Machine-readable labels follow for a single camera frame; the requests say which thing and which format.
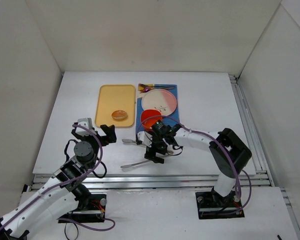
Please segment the metal tongs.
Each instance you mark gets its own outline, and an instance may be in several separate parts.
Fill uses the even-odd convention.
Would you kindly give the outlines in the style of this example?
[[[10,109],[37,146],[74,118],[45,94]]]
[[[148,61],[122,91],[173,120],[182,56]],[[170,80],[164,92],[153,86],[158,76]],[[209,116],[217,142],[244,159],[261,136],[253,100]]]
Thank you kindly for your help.
[[[124,138],[121,141],[124,144],[137,144],[137,142],[135,140],[128,139],[128,138]],[[121,165],[120,168],[121,169],[129,169],[129,168],[133,168],[133,167],[140,166],[142,164],[147,164],[147,163],[150,163],[150,162],[152,162],[152,161],[151,160],[143,160],[143,161],[140,161],[140,162],[137,162],[137,163]]]

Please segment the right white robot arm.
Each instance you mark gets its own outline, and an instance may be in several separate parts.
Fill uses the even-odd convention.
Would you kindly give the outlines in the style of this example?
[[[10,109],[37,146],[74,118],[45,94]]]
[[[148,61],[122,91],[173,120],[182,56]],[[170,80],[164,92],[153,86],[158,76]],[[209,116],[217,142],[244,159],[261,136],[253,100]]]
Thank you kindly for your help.
[[[252,152],[238,135],[230,128],[217,132],[191,130],[177,123],[165,125],[157,120],[149,130],[136,134],[138,144],[146,145],[144,158],[156,164],[164,160],[157,154],[168,154],[168,147],[193,148],[210,152],[220,171],[216,184],[211,190],[213,201],[223,206],[231,195],[241,198],[239,174],[252,158]]]

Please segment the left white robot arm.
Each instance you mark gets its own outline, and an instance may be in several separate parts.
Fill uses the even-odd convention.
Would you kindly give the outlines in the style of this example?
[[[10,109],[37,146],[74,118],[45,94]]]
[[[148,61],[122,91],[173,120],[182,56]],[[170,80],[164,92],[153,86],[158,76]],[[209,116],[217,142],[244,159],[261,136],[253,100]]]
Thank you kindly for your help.
[[[72,127],[74,156],[67,156],[65,163],[33,196],[0,216],[0,240],[25,240],[35,219],[41,221],[44,212],[57,219],[71,211],[67,204],[74,209],[88,204],[91,193],[82,182],[102,163],[103,147],[117,141],[115,126],[101,125],[104,135],[98,134],[88,118],[78,120]]]

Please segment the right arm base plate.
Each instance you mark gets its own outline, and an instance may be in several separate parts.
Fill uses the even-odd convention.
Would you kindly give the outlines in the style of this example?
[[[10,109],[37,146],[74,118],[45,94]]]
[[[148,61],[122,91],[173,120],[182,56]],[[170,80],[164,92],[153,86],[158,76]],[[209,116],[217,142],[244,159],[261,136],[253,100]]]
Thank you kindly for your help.
[[[236,194],[231,191],[227,196],[219,196],[214,191],[196,192],[196,205],[199,220],[244,218],[240,200],[235,200]]]

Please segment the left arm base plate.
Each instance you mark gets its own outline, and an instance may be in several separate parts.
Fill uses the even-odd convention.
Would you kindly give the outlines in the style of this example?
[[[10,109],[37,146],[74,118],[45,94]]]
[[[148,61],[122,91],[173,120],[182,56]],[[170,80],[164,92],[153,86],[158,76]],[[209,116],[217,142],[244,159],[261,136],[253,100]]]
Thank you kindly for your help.
[[[90,196],[88,204],[84,208],[69,211],[61,218],[82,224],[103,223],[106,216],[106,204],[107,195],[105,193],[94,193]]]

